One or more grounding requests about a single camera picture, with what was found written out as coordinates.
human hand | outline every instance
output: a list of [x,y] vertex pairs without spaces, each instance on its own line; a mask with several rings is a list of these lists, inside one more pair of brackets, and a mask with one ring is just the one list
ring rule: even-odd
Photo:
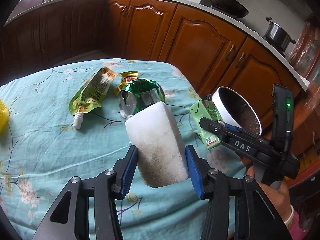
[[[247,175],[254,177],[253,166],[247,171]],[[283,179],[278,190],[269,187],[266,184],[258,182],[264,193],[270,199],[283,221],[286,221],[291,215],[290,196],[287,183]]]

frying pan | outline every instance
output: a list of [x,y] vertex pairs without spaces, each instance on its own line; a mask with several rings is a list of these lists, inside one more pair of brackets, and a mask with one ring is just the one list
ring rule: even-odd
[[212,6],[232,15],[235,18],[243,18],[248,15],[248,10],[236,0],[211,0]]

wooden cabinet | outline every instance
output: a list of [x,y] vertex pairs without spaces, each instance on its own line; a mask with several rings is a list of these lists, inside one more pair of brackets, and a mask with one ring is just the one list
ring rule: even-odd
[[130,0],[105,0],[102,8],[99,50],[110,57],[122,57],[126,41],[124,23]]
[[262,46],[247,38],[217,87],[229,87],[242,95],[256,111],[262,128],[272,122],[272,88],[279,84],[301,90],[292,74]]
[[40,8],[40,45],[45,68],[71,58],[72,0]]
[[176,6],[160,0],[107,0],[99,49],[110,57],[158,60]]
[[1,38],[1,69],[6,83],[43,69],[39,41],[39,13],[35,9],[5,26]]
[[97,49],[104,1],[74,0],[71,22],[72,57]]
[[177,67],[203,97],[216,87],[245,38],[220,19],[179,5],[159,61]]
[[158,60],[176,6],[161,0],[131,0],[124,58]]

tablecloth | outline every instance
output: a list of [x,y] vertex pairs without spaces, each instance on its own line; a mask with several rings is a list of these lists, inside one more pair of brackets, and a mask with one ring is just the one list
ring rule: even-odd
[[[119,114],[113,81],[103,106],[84,115],[73,130],[71,98],[93,73],[106,66],[118,73],[137,70],[140,78],[157,81],[172,109],[185,145],[192,144],[211,167],[242,178],[239,157],[220,146],[206,151],[188,108],[199,96],[174,66],[150,61],[104,59],[55,67],[0,87],[10,120],[0,135],[0,204],[23,239],[32,239],[45,213],[72,176],[87,179],[112,168],[129,148],[125,119]],[[127,197],[116,201],[124,239],[199,239],[208,201],[199,200],[191,180],[167,187],[143,184],[136,169]],[[231,201],[230,235],[234,231]],[[90,239],[95,239],[90,202]]]

white bucket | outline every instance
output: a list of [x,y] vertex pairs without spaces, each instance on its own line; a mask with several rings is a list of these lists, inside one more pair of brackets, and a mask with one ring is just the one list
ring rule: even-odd
[[[233,102],[230,102],[230,100],[232,101],[231,98],[234,98],[236,104],[240,106],[238,108],[239,111],[247,111],[249,118],[252,119],[252,122],[250,122],[249,124],[243,122],[244,115],[235,112],[235,107],[237,106],[233,105]],[[256,112],[249,105],[249,103],[237,92],[227,87],[219,87],[217,91],[212,95],[212,101],[217,107],[217,110],[219,111],[221,118],[224,122],[239,128],[243,128],[254,134],[261,135],[262,127]]]

